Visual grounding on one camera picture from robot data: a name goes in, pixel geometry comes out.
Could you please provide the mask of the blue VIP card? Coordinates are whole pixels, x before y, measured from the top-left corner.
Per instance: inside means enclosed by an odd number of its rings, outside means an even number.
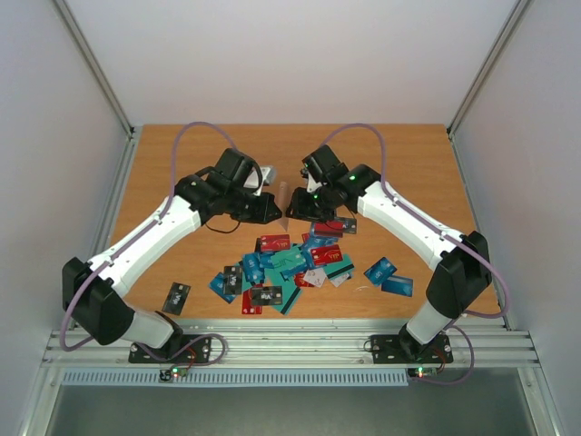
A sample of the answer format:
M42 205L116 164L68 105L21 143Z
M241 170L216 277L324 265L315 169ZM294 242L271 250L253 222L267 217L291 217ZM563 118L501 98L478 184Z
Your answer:
M261 267L260 256L257 253L246 253L242 256L242 267L249 282L263 282L264 270Z

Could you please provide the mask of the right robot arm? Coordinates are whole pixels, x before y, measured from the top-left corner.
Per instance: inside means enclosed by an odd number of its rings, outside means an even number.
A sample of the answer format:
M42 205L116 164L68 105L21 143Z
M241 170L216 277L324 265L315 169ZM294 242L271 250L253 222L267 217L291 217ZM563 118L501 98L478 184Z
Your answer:
M399 195L382 171L366 164L349 169L326 144L303 158L302 164L307 185L293 192L288 217L325 223L345 206L392 233L431 270L427 300L399 331L405 359L424 358L435 337L491 284L486 238L440 223Z

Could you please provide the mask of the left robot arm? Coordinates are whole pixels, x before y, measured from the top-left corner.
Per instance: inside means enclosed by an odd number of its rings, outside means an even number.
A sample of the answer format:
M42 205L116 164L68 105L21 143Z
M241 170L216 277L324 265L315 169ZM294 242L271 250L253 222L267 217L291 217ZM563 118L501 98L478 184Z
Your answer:
M182 329L158 312L134 309L124 298L138 279L181 239L211 218L228 215L237 223L271 223L282 216L272 193L273 166L258 165L233 148L217 164L172 183L169 195L118 243L88 261L76 257L62 270L65 331L78 323L101 345L134 342L163 362L184 348Z

